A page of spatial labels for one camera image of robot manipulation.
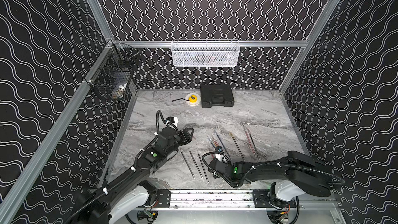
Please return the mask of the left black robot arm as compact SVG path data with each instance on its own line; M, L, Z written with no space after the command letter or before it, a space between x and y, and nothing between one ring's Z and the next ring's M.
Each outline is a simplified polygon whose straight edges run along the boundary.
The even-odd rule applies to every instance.
M134 158L133 165L110 183L90 194L80 196L65 224L110 224L119 215L115 213L122 198L169 159L178 148L193 140L194 129L175 130L164 127L154 139L141 149Z

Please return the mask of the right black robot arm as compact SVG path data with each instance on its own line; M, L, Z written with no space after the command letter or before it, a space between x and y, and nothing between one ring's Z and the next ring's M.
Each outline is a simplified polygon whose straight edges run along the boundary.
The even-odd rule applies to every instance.
M232 163L219 151L208 152L201 157L214 178L222 178L229 186L240 189L245 183L273 180L270 200L288 202L303 194L329 197L334 186L345 180L326 170L323 162L300 153L288 151L287 156L273 161Z

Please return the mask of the yellow white tape measure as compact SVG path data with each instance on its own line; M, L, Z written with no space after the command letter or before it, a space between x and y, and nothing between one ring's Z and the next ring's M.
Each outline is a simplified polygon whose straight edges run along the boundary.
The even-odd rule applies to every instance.
M197 93L189 93L184 98L172 100L172 102L176 101L184 101L188 106L198 106L201 104L201 96Z

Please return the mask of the black plastic tool case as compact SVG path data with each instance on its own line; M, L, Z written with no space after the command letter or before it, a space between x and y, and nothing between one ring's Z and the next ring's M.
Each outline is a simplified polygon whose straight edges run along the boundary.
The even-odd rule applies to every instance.
M233 107L235 104L230 84L201 85L200 94L202 108Z

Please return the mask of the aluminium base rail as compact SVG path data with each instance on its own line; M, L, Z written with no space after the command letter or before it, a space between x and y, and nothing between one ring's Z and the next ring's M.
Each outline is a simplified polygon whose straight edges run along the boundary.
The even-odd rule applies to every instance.
M115 216L134 209L149 208L167 211L275 211L265 201L265 190L165 190L149 193L138 186L122 197L112 208L105 209Z

